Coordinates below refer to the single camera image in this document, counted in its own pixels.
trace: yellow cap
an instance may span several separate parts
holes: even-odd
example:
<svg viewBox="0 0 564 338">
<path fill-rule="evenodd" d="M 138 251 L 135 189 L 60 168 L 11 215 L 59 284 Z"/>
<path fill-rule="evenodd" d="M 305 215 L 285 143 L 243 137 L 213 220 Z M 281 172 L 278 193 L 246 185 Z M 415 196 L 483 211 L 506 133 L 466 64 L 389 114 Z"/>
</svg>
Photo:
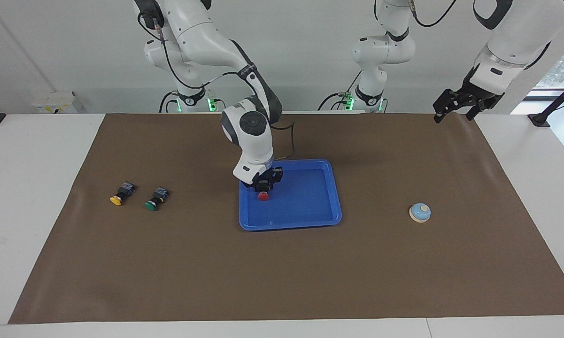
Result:
<svg viewBox="0 0 564 338">
<path fill-rule="evenodd" d="M 110 201 L 113 202 L 114 205 L 121 205 L 121 199 L 119 198 L 119 196 L 111 197 Z"/>
</svg>

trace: green cap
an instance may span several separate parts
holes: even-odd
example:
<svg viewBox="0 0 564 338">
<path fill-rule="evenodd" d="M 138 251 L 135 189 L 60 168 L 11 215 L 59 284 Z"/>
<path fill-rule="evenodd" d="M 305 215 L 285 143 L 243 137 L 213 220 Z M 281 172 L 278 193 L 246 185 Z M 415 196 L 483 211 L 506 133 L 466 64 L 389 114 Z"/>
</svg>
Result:
<svg viewBox="0 0 564 338">
<path fill-rule="evenodd" d="M 156 211 L 157 210 L 157 205 L 153 201 L 147 201 L 146 203 L 144 203 L 144 205 L 150 211 Z"/>
</svg>

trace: blue tray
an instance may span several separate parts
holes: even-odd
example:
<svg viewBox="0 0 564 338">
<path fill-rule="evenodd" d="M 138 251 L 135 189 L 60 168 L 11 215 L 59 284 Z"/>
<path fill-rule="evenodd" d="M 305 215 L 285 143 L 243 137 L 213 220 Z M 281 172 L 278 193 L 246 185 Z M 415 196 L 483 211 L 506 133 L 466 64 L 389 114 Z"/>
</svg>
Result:
<svg viewBox="0 0 564 338">
<path fill-rule="evenodd" d="M 240 183 L 240 226 L 247 231 L 323 227 L 342 220 L 340 201 L 326 160 L 276 161 L 282 181 L 259 201 L 254 188 Z"/>
</svg>

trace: white wall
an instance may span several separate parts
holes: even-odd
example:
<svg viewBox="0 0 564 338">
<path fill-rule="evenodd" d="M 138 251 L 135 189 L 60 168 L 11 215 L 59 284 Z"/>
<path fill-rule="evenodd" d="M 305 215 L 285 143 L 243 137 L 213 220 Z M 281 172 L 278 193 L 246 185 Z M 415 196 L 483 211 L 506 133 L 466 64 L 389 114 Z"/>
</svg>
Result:
<svg viewBox="0 0 564 338">
<path fill-rule="evenodd" d="M 436 20 L 450 2 L 419 1 L 420 19 Z M 155 111 L 174 83 L 145 60 L 148 39 L 133 6 L 132 0 L 0 0 L 0 22 L 10 32 L 0 27 L 0 107 L 31 113 L 32 93 L 52 86 L 75 91 L 90 112 Z M 372 9 L 373 0 L 215 0 L 209 12 L 258 65 L 285 110 L 308 110 L 345 90 L 359 71 L 352 45 L 381 33 Z M 459 0 L 440 25 L 414 23 L 411 33 L 416 56 L 386 67 L 385 96 L 389 111 L 429 113 L 445 88 L 461 85 L 490 32 L 473 17 L 471 0 Z M 564 32 L 492 113 L 513 110 L 563 52 Z M 205 81 L 223 70 L 204 69 Z M 250 94 L 236 77 L 210 88 L 228 104 Z"/>
</svg>

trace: light blue lid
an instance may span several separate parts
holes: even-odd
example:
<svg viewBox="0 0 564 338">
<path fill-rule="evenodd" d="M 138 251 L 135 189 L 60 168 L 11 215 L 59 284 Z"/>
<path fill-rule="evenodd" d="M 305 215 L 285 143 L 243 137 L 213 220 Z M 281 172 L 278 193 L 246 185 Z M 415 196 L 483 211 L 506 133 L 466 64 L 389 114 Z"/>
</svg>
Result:
<svg viewBox="0 0 564 338">
<path fill-rule="evenodd" d="M 428 207 L 424 203 L 416 203 L 413 206 L 411 206 L 411 214 L 417 220 L 427 221 L 430 219 L 430 214 L 431 214 L 430 207 Z"/>
</svg>

